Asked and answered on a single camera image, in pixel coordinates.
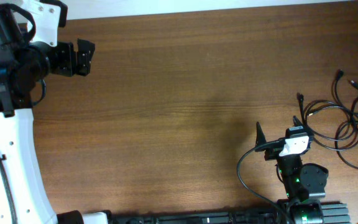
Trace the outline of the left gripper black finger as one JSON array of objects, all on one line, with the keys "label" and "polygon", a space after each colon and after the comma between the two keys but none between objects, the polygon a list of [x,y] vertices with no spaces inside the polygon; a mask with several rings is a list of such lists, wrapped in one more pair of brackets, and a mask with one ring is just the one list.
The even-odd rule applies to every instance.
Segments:
[{"label": "left gripper black finger", "polygon": [[76,53],[76,74],[87,76],[91,69],[91,51],[78,51]]},{"label": "left gripper black finger", "polygon": [[95,51],[95,44],[83,39],[77,39],[78,44],[78,51],[84,52],[89,55],[90,58],[93,57],[94,51]]}]

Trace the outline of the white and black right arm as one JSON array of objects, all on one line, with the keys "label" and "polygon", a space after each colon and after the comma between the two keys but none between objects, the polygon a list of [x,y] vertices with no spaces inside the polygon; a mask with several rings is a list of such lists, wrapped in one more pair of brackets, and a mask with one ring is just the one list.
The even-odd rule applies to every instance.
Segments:
[{"label": "white and black right arm", "polygon": [[278,200],[278,223],[324,223],[321,198],[326,196],[327,168],[302,162],[301,156],[311,149],[314,140],[312,130],[297,117],[294,126],[285,136],[268,142],[260,123],[256,123],[257,152],[264,152],[266,161],[277,162],[278,174],[287,193],[286,200]]}]

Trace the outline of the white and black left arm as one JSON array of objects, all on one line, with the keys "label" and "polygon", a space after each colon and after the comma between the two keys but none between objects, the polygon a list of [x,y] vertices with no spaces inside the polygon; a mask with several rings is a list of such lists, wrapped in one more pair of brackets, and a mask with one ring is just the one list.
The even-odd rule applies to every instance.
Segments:
[{"label": "white and black left arm", "polygon": [[49,74],[87,76],[94,43],[58,41],[67,22],[61,1],[0,2],[0,223],[111,223],[107,210],[55,213],[34,146],[30,94]]}]

